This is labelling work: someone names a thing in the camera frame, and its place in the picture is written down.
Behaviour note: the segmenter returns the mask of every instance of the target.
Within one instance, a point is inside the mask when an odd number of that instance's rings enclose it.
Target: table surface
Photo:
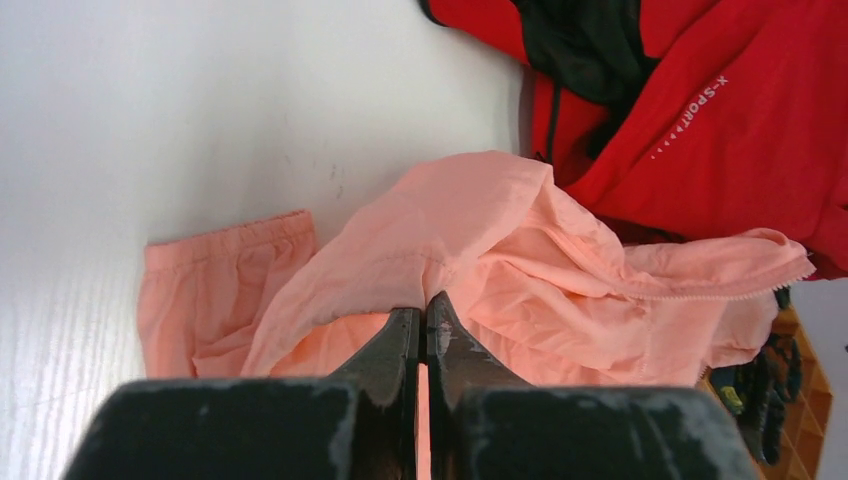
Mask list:
[[[326,242],[417,162],[522,151],[522,75],[415,0],[2,2],[0,478],[58,477],[143,374],[145,244],[298,208]],[[820,478],[848,466],[846,293],[799,295],[837,395]]]

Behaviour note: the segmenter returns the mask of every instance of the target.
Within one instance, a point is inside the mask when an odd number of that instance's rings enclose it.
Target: pink garment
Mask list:
[[[801,245],[765,229],[623,247],[550,166],[498,152],[413,168],[317,253],[312,232],[297,212],[148,247],[148,374],[325,375],[392,308],[447,290],[531,383],[693,385],[705,365],[750,360],[772,289],[813,271]]]

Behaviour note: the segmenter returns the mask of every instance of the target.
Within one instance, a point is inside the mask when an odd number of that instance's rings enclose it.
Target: red jacket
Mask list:
[[[439,4],[452,4],[455,12],[456,4],[479,3],[429,2],[437,18]],[[495,3],[503,11],[512,5]],[[842,3],[643,0],[645,54],[661,61],[621,128],[597,160],[589,159],[589,133],[605,121],[606,109],[539,76],[534,147],[553,146],[557,184],[597,215],[687,239],[773,228],[813,253],[820,277],[845,277],[848,9]],[[510,35],[496,41],[479,26],[440,20],[527,62],[515,45],[521,45],[514,34],[516,22],[521,31],[519,17],[517,11],[500,17]]]

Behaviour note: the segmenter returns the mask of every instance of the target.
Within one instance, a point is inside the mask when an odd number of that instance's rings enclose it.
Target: clothing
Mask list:
[[[299,212],[146,259],[151,376],[324,375],[392,308],[446,290],[505,365],[558,385],[693,385],[704,365],[745,363],[776,314],[771,290],[812,272],[769,230],[622,247],[550,166],[497,152],[415,167],[317,253]]]
[[[813,253],[820,277],[848,275],[848,11],[829,0],[642,0],[644,51],[631,43],[633,65],[661,61],[617,128],[627,109],[611,113],[591,103],[601,97],[557,78],[544,62],[534,65],[525,51],[522,14],[554,3],[422,0],[431,18],[542,72],[535,80],[537,157],[554,166],[557,185],[605,221],[625,225],[628,237],[661,241],[651,234],[660,230],[691,240],[773,228]],[[597,15],[610,8],[587,5]],[[618,6],[632,12],[632,5]],[[536,38],[535,49],[563,57],[557,42],[573,39],[573,24],[548,13],[554,33]],[[632,32],[627,22],[606,25],[625,38]],[[624,78],[638,86],[637,77]],[[610,126],[611,140],[599,144]]]

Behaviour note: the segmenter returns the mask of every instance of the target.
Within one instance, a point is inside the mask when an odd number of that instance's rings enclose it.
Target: elastic cuff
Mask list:
[[[313,236],[314,232],[312,214],[298,210],[176,242],[148,245],[144,249],[144,263],[148,272],[173,269],[212,257],[231,255],[274,240]]]

